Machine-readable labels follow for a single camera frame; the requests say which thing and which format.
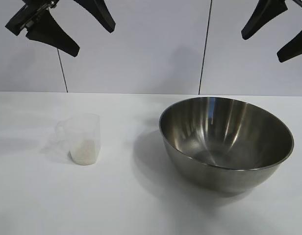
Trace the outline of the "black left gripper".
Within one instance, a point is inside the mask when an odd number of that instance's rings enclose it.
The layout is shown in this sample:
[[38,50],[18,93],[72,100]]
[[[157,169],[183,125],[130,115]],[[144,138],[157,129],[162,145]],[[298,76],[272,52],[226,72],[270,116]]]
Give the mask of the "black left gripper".
[[[56,7],[57,0],[24,0],[24,6],[7,22],[7,28],[14,35],[27,27],[30,21],[41,15],[39,20],[27,29],[26,37],[30,40],[48,44],[76,57],[79,45],[59,26],[51,14],[43,14],[48,8]],[[112,18],[104,0],[75,0],[86,9],[109,32],[115,30]]]

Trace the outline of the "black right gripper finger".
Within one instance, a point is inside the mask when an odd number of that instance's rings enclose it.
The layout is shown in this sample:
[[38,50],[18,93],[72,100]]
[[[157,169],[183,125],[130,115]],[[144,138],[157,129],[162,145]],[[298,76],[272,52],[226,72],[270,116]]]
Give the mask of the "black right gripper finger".
[[278,52],[278,60],[283,63],[302,54],[302,30]]
[[284,0],[259,0],[251,17],[241,30],[244,40],[252,37],[273,18],[288,10]]

